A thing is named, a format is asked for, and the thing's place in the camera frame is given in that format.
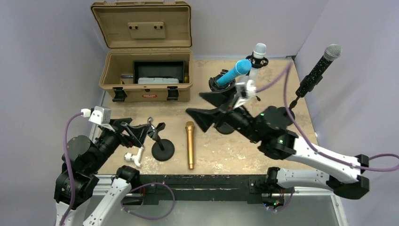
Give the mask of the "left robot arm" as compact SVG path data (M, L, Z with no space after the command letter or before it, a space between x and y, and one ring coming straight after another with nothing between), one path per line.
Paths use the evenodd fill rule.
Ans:
M142 146L150 125L131 126L131 121L131 118L111 120L110 128L100 126L101 134L94 140L84 135L68 139L69 127L65 127L62 172L56 180L54 199L57 204L66 205L66 209L57 208L57 225L66 225L72 212L91 198L99 180L96 174L120 145Z

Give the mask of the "blue microphone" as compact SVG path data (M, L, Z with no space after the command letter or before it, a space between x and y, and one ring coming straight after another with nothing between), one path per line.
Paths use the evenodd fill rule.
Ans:
M229 70L226 74L222 75L216 80L217 85L225 86L230 81L238 76L246 75L252 68L252 63L247 59L242 59L236 62L235 66Z

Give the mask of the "white microphone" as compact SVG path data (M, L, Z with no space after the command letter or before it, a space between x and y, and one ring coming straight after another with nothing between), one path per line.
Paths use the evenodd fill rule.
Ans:
M256 81L257 75L262 67L268 65L269 60L265 57L266 45L264 43L257 43L254 47L252 55L249 57L249 61L252 63L252 68L249 72L249 79Z

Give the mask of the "black shock-mount desk stand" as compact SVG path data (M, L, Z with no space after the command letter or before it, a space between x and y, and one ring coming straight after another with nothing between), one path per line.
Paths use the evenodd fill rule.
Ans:
M209 88L211 89L211 91L223 90L223 89L226 89L235 84L236 80L233 79L232 81L226 83L225 85L218 85L218 83L216 81L219 78L221 78L223 75L225 75L227 72L228 72L228 70L222 69L221 72L217 76L209 78L208 85L209 85ZM219 127L216 127L215 129L223 135L229 135L234 132L234 129L226 123L220 125Z

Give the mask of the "black round-base clip stand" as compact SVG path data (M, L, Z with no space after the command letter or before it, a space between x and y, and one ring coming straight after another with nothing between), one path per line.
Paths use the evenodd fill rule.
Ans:
M175 153L174 144L168 139L162 139L159 136L159 132L164 130L166 124L164 122L159 123L156 127L148 122L150 129L148 131L148 136L155 142L152 146L152 155L154 159L158 161L167 161Z

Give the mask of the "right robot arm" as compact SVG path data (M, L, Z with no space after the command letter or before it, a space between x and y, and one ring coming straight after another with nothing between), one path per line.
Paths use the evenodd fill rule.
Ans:
M363 167L369 163L366 155L346 156L307 143L304 137L287 129L287 118L275 106L269 106L252 116L243 106L233 109L221 92L202 92L200 96L214 105L214 109L188 108L202 131L211 126L227 124L258 144L258 150L274 160L294 161L308 166L305 170L270 167L264 182L267 192L296 186L322 188L340 197L358 200L370 190Z

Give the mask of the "gold microphone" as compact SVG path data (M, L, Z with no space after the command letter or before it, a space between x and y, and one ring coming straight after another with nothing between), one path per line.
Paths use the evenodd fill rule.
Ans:
M187 160L188 169L194 169L194 122L188 121L185 125L186 138L187 138Z

